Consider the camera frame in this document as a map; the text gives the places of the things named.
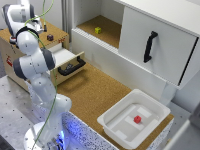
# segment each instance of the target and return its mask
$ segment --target white drawer front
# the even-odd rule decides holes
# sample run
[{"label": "white drawer front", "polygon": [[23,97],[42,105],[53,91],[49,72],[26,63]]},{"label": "white drawer front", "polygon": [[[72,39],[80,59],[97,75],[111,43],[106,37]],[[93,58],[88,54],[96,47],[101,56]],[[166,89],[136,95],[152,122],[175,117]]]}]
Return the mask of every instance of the white drawer front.
[{"label": "white drawer front", "polygon": [[[152,59],[144,63],[146,45],[152,31],[158,36],[152,41]],[[119,53],[176,85],[179,84],[195,41],[193,35],[125,8]]]}]

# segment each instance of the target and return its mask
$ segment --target cabinet handle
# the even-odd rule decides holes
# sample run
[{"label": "cabinet handle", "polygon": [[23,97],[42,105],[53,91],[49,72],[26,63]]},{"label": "cabinet handle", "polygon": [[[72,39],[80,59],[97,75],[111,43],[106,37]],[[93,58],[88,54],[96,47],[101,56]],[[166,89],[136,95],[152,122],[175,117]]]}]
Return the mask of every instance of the cabinet handle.
[{"label": "cabinet handle", "polygon": [[149,60],[151,60],[150,52],[151,52],[151,47],[152,47],[152,42],[155,37],[158,36],[158,33],[152,31],[151,35],[149,36],[149,39],[147,41],[147,46],[144,54],[144,63],[147,63]]},{"label": "cabinet handle", "polygon": [[77,57],[77,61],[79,62],[79,64],[70,69],[66,68],[66,70],[62,70],[61,67],[58,67],[58,72],[63,76],[68,76],[86,64],[86,62],[82,60],[80,56]]}]

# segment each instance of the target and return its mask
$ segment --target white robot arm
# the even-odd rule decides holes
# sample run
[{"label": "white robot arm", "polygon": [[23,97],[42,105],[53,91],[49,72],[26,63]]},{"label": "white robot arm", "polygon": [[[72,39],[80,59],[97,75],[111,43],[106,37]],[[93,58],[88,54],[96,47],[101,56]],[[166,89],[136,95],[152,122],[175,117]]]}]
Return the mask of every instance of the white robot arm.
[{"label": "white robot arm", "polygon": [[[29,0],[18,0],[17,2],[18,5],[3,7],[3,16],[12,37],[15,38],[14,43],[18,45],[22,53],[26,54],[13,62],[13,68],[19,78],[30,80],[34,92],[41,100],[42,107],[50,111],[55,100],[53,111],[36,143],[36,148],[49,150],[51,148],[48,143],[55,141],[57,135],[63,130],[62,113],[70,110],[72,102],[70,98],[57,94],[51,80],[44,75],[46,71],[54,69],[56,60],[49,50],[39,47],[36,37],[39,37],[38,34],[43,31],[41,22],[37,19],[24,27],[28,19],[35,17],[33,6],[30,5]],[[66,149],[66,145],[62,144],[60,149]]]}]

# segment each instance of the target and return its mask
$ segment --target yellow cube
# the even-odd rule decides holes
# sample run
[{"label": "yellow cube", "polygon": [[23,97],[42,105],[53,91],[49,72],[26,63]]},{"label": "yellow cube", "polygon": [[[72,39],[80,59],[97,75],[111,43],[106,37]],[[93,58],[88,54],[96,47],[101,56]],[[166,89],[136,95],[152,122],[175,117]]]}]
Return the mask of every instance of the yellow cube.
[{"label": "yellow cube", "polygon": [[96,28],[95,28],[95,33],[100,34],[100,33],[101,33],[101,28],[96,27]]}]

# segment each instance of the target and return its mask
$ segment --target black handle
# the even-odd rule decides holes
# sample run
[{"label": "black handle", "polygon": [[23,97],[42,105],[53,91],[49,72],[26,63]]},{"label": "black handle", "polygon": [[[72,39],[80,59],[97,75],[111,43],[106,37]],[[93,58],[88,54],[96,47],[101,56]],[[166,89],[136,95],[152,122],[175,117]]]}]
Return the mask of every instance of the black handle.
[{"label": "black handle", "polygon": [[77,57],[77,61],[79,62],[79,64],[70,69],[66,68],[66,70],[62,70],[61,67],[58,67],[58,72],[63,76],[68,76],[86,64],[86,62],[82,60],[80,56]]},{"label": "black handle", "polygon": [[149,39],[147,41],[147,46],[144,54],[144,63],[147,63],[149,60],[151,60],[150,52],[151,52],[151,46],[153,39],[158,36],[158,33],[152,31],[151,35],[149,36]]}]

